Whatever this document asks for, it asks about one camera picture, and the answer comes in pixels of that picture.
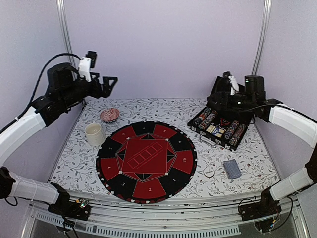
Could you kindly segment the blue playing card deck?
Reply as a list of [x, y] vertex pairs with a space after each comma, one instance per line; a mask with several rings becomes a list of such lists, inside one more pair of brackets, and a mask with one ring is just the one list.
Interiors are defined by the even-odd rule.
[[235, 159], [224, 161], [223, 166], [229, 179], [236, 179], [242, 175]]

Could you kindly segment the white dealer button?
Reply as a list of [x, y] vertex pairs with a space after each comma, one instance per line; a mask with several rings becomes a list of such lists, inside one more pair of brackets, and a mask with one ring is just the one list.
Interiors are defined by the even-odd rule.
[[208, 178], [212, 178], [215, 174], [215, 171], [213, 168], [205, 168], [204, 169], [204, 175]]

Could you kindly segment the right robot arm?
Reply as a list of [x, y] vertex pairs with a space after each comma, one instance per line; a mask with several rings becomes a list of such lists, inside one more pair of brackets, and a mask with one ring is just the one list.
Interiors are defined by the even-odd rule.
[[299, 193], [317, 182], [317, 122], [277, 99], [267, 99], [264, 78], [245, 76], [245, 85], [239, 85], [230, 72], [225, 72], [207, 98], [217, 110], [252, 113], [265, 122], [277, 125], [306, 142], [312, 149], [309, 161], [302, 169], [261, 192], [256, 212], [267, 216], [275, 211], [279, 201]]

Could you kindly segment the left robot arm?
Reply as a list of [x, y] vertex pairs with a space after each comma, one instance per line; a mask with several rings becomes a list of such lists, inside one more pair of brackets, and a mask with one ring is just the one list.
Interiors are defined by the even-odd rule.
[[61, 214], [70, 215], [74, 210], [73, 203], [61, 186], [18, 176], [4, 163], [25, 141], [86, 97], [109, 97], [118, 78], [104, 76], [99, 80], [99, 73], [77, 70], [69, 63], [51, 67], [47, 76], [49, 84], [45, 95], [33, 100], [23, 116], [0, 134], [0, 197], [20, 197], [54, 204]]

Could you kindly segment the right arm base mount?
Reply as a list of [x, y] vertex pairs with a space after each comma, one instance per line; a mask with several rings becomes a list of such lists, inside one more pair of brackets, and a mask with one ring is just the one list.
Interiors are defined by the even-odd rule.
[[254, 221], [255, 229], [264, 234], [270, 233], [279, 220], [282, 209], [279, 202], [255, 202], [245, 198], [238, 204], [238, 213], [242, 221]]

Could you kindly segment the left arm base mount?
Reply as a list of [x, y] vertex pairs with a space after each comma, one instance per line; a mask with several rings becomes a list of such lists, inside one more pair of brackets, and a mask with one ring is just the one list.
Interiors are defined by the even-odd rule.
[[57, 191], [58, 198], [53, 204], [49, 204], [48, 211], [65, 218], [87, 221], [91, 212], [89, 200], [78, 198], [76, 201], [70, 200], [69, 193], [57, 183], [51, 183]]

